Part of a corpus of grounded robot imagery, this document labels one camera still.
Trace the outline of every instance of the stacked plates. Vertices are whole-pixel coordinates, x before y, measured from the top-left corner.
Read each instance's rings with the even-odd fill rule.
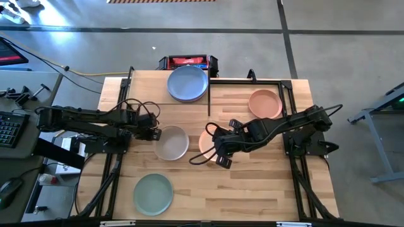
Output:
[[[182,66],[174,70],[168,81],[170,95],[181,102],[199,100],[208,89],[208,75],[195,66]]]

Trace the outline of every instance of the gray floor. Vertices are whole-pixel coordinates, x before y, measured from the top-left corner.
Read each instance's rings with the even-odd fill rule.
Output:
[[[135,28],[281,28],[275,0],[218,0],[215,3],[106,5],[104,0],[44,3],[30,10],[31,25]],[[403,1],[398,0],[283,0],[290,29],[402,30]],[[3,19],[1,25],[8,25]],[[290,78],[282,35],[184,33],[66,33],[6,32],[14,40],[64,65],[84,72],[102,73],[155,69],[170,54],[212,54],[219,58],[220,76],[244,78],[253,68],[260,78]],[[308,79],[314,101],[324,107],[344,108],[332,118],[326,138],[340,145],[330,155],[331,177],[342,218],[349,221],[404,226],[404,180],[371,184],[369,177],[384,173],[371,134],[363,122],[346,119],[368,107],[386,91],[403,82],[403,36],[291,35],[297,75]],[[25,66],[51,71],[30,58]],[[99,84],[69,75],[83,86]],[[88,103],[82,97],[93,100]],[[55,104],[96,108],[99,95],[63,82]],[[377,123],[386,127],[381,119]],[[402,124],[384,130],[383,137],[401,132]],[[404,167],[400,148],[388,148],[393,166]],[[67,215],[71,188],[46,189],[39,204],[52,212],[24,220]],[[49,197],[47,194],[60,196]]]

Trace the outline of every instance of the wooden table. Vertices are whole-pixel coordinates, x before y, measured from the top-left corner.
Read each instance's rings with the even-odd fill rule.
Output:
[[[164,161],[154,154],[152,142],[132,140],[122,162],[113,218],[297,221],[299,218],[290,162],[284,155],[281,136],[277,136],[259,150],[236,153],[232,158],[233,165],[230,170],[221,168],[213,162],[200,166],[188,163],[191,157],[200,153],[198,140],[207,122],[213,121],[228,128],[230,119],[241,122],[252,120],[255,116],[247,107],[249,95],[258,89],[269,89],[278,93],[277,87],[213,84],[211,116],[208,117],[207,95],[193,103],[181,103],[171,98],[166,88],[169,74],[170,71],[135,71],[128,98],[159,104],[160,128],[168,125],[182,127],[189,135],[189,149],[177,161]],[[105,79],[99,109],[109,110],[116,105],[120,83],[121,78]],[[292,85],[297,111],[310,107],[313,102],[308,80],[294,79]],[[148,108],[157,112],[151,105],[148,105]],[[83,170],[78,187],[80,210],[100,187],[104,161],[105,155],[98,154]],[[321,158],[308,156],[307,164],[313,190],[329,211],[338,216],[326,163]],[[149,173],[164,174],[174,187],[174,200],[170,207],[162,214],[153,217],[140,214],[133,205],[134,186],[141,177]],[[309,215],[307,197],[303,195],[302,198],[305,212]],[[109,192],[105,196],[104,210],[108,199]]]

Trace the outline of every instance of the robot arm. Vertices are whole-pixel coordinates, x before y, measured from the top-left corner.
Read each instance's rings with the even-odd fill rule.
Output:
[[[79,132],[104,139],[117,139],[132,134],[136,139],[159,140],[154,113],[139,115],[135,110],[83,110],[72,107],[40,107],[37,128],[42,132],[60,130]]]
[[[212,141],[217,151],[216,164],[230,168],[230,156],[238,151],[251,152],[266,146],[277,134],[288,132],[306,125],[312,125],[314,131],[327,131],[332,122],[325,112],[326,109],[313,105],[299,112],[279,119],[255,119],[246,124],[231,120],[229,126],[233,131],[220,130],[220,135]]]

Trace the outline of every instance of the orange plate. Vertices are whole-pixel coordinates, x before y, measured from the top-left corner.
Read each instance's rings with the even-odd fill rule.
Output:
[[[270,90],[258,90],[248,100],[250,111],[257,117],[276,118],[282,111],[282,102],[278,95]]]
[[[210,133],[215,133],[216,126],[212,125],[208,127],[208,130]],[[204,130],[199,137],[199,150],[201,153],[204,153],[205,151],[209,150],[211,147],[214,146],[214,143],[212,142],[212,137]],[[208,159],[210,156],[212,156],[216,152],[216,149],[213,148],[211,151],[207,152],[203,156]],[[217,154],[210,160],[210,161],[216,161],[217,159]]]

